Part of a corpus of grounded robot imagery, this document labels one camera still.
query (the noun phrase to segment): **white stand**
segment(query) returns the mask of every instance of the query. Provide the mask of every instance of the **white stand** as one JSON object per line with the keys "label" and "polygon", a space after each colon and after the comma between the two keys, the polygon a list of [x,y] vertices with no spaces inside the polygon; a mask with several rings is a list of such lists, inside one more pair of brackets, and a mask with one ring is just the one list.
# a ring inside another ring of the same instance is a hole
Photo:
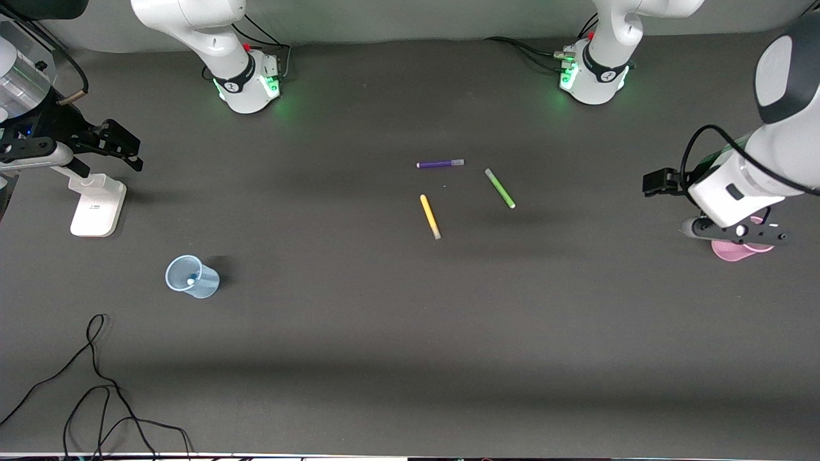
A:
{"label": "white stand", "polygon": [[78,237],[108,237],[120,219],[126,187],[104,174],[83,178],[63,167],[52,169],[68,176],[68,188],[80,194],[80,203],[71,221],[71,234]]}

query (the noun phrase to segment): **pink object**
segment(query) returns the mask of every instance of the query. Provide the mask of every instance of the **pink object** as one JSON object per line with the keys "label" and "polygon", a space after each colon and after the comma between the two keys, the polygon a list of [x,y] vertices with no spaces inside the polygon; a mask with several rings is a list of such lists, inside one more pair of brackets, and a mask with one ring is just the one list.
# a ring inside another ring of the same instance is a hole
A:
{"label": "pink object", "polygon": [[[752,222],[760,224],[763,219],[752,216]],[[725,240],[712,240],[712,251],[715,252],[718,258],[728,262],[738,262],[741,259],[748,258],[756,253],[766,253],[771,251],[774,247],[771,245],[761,244],[735,244]]]}

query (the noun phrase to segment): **yellow marker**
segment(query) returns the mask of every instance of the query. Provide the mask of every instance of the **yellow marker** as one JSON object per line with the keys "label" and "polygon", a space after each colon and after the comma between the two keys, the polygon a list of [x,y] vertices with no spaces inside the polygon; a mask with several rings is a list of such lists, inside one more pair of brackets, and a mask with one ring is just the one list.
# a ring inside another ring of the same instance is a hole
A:
{"label": "yellow marker", "polygon": [[427,201],[427,196],[422,194],[421,197],[421,205],[424,207],[424,214],[427,215],[427,222],[430,224],[430,229],[433,231],[433,236],[436,240],[441,238],[441,233],[439,232],[439,225],[435,224],[435,218],[433,217],[433,210],[430,209],[430,202]]}

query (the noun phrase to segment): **marker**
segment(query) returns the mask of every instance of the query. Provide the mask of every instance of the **marker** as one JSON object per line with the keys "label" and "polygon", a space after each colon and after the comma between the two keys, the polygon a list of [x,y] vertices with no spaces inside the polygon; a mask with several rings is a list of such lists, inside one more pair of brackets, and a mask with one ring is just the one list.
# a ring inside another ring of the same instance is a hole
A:
{"label": "marker", "polygon": [[510,197],[510,194],[507,194],[507,191],[504,190],[504,186],[501,185],[499,179],[495,177],[493,172],[489,168],[487,168],[486,170],[484,170],[484,174],[487,175],[488,178],[490,178],[490,181],[492,181],[493,185],[495,186],[495,190],[498,190],[499,194],[501,194],[501,198],[504,199],[504,202],[507,202],[507,206],[509,206],[510,208],[515,208],[515,202],[513,202],[513,198]]}
{"label": "marker", "polygon": [[442,160],[440,162],[419,162],[416,168],[440,168],[440,167],[460,167],[464,164],[464,159],[458,160]]}
{"label": "marker", "polygon": [[433,210],[430,209],[430,202],[427,201],[427,196],[424,194],[419,198],[421,199],[421,205],[424,207],[424,214],[427,215],[427,223],[430,224],[430,230],[433,231],[433,237],[438,240],[441,238],[441,233],[439,232],[439,225],[435,223]]}

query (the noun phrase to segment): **purple marker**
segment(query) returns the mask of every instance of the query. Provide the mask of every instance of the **purple marker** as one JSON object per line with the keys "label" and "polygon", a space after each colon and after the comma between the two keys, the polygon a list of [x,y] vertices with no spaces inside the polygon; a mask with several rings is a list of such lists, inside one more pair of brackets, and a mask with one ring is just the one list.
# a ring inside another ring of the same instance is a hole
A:
{"label": "purple marker", "polygon": [[460,167],[464,164],[464,159],[458,160],[443,160],[441,162],[419,162],[416,168],[439,168],[439,167]]}

